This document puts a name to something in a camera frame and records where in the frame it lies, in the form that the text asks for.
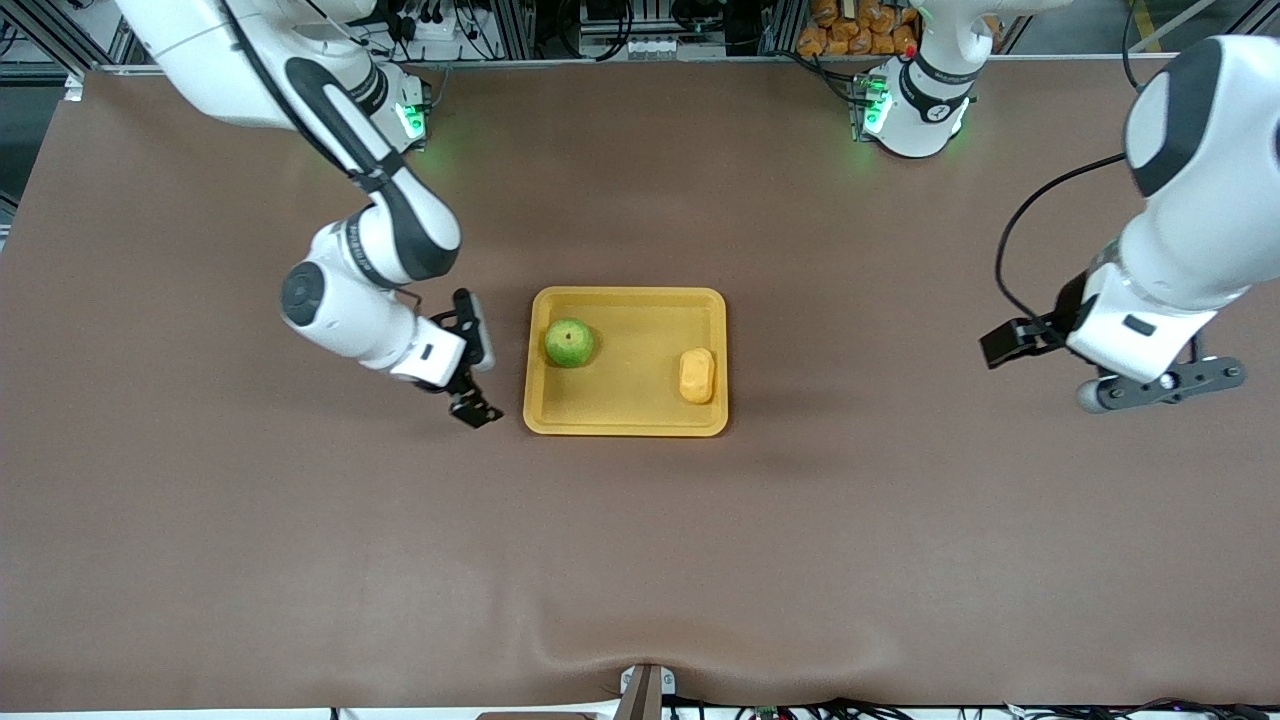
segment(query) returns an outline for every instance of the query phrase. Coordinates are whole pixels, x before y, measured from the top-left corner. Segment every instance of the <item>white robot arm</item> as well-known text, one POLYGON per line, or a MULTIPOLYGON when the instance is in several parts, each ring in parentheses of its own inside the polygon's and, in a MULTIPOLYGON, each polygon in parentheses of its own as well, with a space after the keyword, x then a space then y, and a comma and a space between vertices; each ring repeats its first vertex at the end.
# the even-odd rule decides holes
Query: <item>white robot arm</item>
POLYGON ((500 418, 471 380, 472 369, 493 363, 475 296, 457 291, 454 309, 433 319, 394 296, 449 272, 462 236, 453 213, 401 158, 424 129, 424 109, 412 105, 420 81, 374 63, 317 12, 362 17, 372 0, 118 5, 197 109, 237 124, 296 128, 372 201, 316 233, 284 281, 285 323, 366 368, 449 392, 451 413, 472 427, 500 418))
POLYGON ((1146 210, 1064 288, 1051 315, 983 338, 995 368, 1065 336, 1100 368, 1080 387, 1091 411, 1179 402, 1244 380, 1239 361, 1203 357, 1197 334, 1251 286, 1280 277, 1280 41, 1224 36, 1187 49, 1143 88, 1124 143, 1146 210), (1187 346, 1190 361, 1178 363, 1187 346))
POLYGON ((984 15, 1042 13, 1071 0, 911 0, 924 19, 920 47, 872 70, 884 76, 887 101, 865 132, 904 158, 933 155, 960 132, 969 88, 991 56, 984 15))

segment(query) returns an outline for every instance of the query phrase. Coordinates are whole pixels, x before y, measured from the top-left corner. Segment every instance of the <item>yellow tray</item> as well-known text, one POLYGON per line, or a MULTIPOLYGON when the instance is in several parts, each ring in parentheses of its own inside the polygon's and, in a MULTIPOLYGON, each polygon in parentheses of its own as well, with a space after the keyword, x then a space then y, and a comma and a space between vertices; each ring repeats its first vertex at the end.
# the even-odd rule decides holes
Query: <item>yellow tray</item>
POLYGON ((554 436, 712 437, 728 423, 724 299, 705 287, 549 287, 534 299, 525 424, 554 436), (577 318, 595 334, 581 368, 558 368, 547 328, 577 318), (716 357, 710 402, 680 396, 680 355, 716 357))

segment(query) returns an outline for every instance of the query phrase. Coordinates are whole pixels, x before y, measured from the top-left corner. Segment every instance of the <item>green fruit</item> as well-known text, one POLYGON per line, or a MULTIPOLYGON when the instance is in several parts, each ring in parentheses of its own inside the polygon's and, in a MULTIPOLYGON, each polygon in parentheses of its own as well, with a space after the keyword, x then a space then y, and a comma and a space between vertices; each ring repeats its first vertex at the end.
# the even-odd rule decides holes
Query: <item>green fruit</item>
POLYGON ((579 368, 591 359, 595 336, 591 328, 577 318, 563 318, 552 323, 543 338, 547 356, 561 368, 579 368))

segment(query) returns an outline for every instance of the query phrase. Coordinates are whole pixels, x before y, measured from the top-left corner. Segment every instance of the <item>tabletop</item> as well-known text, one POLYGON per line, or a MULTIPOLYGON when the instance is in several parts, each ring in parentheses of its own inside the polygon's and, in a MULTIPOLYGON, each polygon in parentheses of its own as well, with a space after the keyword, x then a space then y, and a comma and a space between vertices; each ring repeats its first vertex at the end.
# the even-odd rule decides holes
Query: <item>tabletop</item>
MULTIPOLYGON (((0 258, 0 710, 599 700, 1280 701, 1280 287, 1215 320, 1240 389, 1092 416, 997 372, 995 242, 1116 152, 1116 63, 993 63, 904 160, 790 64, 458 70, 411 164, 454 210, 507 418, 310 345, 278 293, 364 196, 293 133, 91 76, 0 258), (530 305, 712 287, 712 439, 540 437, 530 305)), ((1033 306, 1140 210, 1123 165, 1019 225, 1033 306)))

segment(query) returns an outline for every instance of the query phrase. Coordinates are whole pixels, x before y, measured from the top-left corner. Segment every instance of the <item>table surface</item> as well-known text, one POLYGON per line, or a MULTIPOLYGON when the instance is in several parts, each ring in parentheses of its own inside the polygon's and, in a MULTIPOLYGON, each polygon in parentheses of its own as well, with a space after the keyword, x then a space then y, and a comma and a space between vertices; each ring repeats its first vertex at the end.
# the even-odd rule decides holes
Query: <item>table surface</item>
MULTIPOLYGON (((686 696, 1280 701, 1280 286, 1211 325, 1239 391, 1089 416, 1066 356, 983 365, 1012 209, 1119 149, 1115 63, 997 63, 940 156, 849 138, 791 65, 458 72, 412 158, 457 213, 507 419, 288 331, 280 279, 358 191, 163 78, 63 104, 0 261, 0 708, 686 696), (553 284, 707 286, 731 421, 520 420, 553 284)), ((1047 307, 1140 208, 1123 167, 1018 229, 1047 307)))

